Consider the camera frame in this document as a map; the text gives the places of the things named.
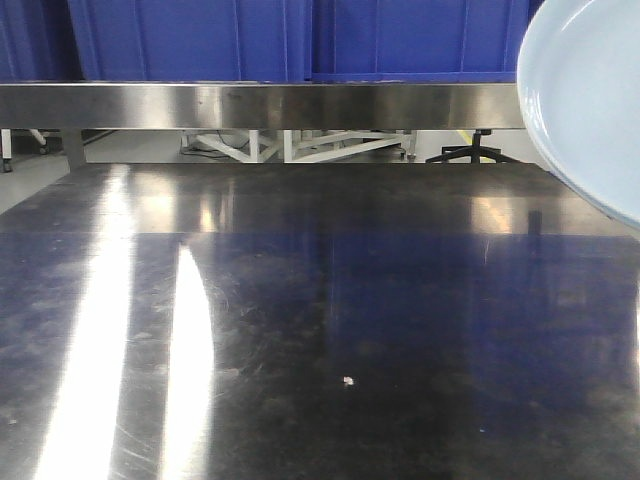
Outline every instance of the blue storage bin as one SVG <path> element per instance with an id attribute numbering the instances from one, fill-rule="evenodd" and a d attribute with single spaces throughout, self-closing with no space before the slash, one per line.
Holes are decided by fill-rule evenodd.
<path id="1" fill-rule="evenodd" d="M 0 0 L 0 82 L 79 76 L 65 0 Z"/>
<path id="2" fill-rule="evenodd" d="M 89 80 L 311 75 L 311 0 L 68 1 Z"/>
<path id="3" fill-rule="evenodd" d="M 529 17 L 533 18 L 540 6 L 544 3 L 544 0 L 530 0 L 530 2 Z"/>
<path id="4" fill-rule="evenodd" d="M 317 81 L 508 82 L 529 0 L 317 0 Z"/>

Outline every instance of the scratched metal surface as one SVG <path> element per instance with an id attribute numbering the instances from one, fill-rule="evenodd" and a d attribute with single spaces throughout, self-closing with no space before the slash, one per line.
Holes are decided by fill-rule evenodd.
<path id="1" fill-rule="evenodd" d="M 90 165 L 0 216 L 0 479 L 640 476 L 640 248 L 525 165 Z"/>

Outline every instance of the stainless steel table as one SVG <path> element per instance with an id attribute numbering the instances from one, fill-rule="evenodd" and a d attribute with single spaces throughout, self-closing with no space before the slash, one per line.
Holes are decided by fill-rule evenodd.
<path id="1" fill-rule="evenodd" d="M 61 129 L 524 128 L 513 84 L 85 83 L 0 85 L 0 127 Z"/>
<path id="2" fill-rule="evenodd" d="M 528 165 L 89 165 L 0 216 L 0 479 L 632 479 L 640 246 Z"/>

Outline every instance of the stainless steel shelf edge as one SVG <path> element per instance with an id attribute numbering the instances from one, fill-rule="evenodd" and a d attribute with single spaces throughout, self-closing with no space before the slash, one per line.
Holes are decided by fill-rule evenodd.
<path id="1" fill-rule="evenodd" d="M 54 129 L 524 128 L 514 84 L 0 85 L 0 126 Z"/>

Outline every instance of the floor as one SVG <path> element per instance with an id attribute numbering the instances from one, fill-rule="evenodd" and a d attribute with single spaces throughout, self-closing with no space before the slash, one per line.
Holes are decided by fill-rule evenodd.
<path id="1" fill-rule="evenodd" d="M 418 136 L 418 161 L 440 153 L 444 145 L 460 145 L 471 132 L 421 131 Z M 537 163 L 546 168 L 526 131 L 496 131 L 487 137 L 488 146 L 502 148 L 504 153 L 524 162 Z M 106 136 L 87 146 L 87 160 L 92 163 L 210 163 L 206 157 L 180 155 L 180 132 L 123 131 Z M 388 153 L 363 154 L 346 159 L 348 162 L 388 162 Z M 30 197 L 45 186 L 68 173 L 66 159 L 61 153 L 46 156 L 17 155 L 14 172 L 0 175 L 0 212 Z"/>

